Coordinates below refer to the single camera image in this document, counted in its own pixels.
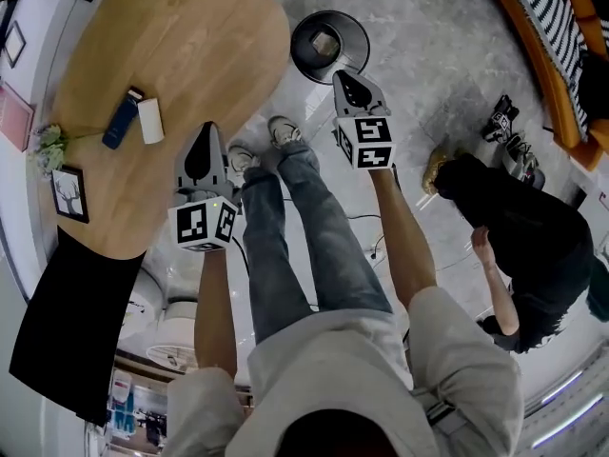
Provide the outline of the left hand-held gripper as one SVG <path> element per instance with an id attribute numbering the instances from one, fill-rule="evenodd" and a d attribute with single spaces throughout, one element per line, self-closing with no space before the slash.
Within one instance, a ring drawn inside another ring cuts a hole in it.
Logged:
<path id="1" fill-rule="evenodd" d="M 239 213 L 239 190 L 227 183 L 226 145 L 219 127 L 203 123 L 177 156 L 173 206 L 167 211 L 171 238 L 193 252 L 225 249 Z M 195 189 L 203 183 L 209 189 Z"/>

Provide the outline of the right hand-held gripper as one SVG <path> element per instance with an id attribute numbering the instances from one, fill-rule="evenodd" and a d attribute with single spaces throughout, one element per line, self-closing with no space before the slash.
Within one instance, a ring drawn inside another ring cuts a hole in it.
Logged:
<path id="1" fill-rule="evenodd" d="M 382 90 L 372 81 L 349 70 L 332 78 L 335 108 L 334 136 L 353 169 L 389 169 L 397 143 L 396 125 Z"/>

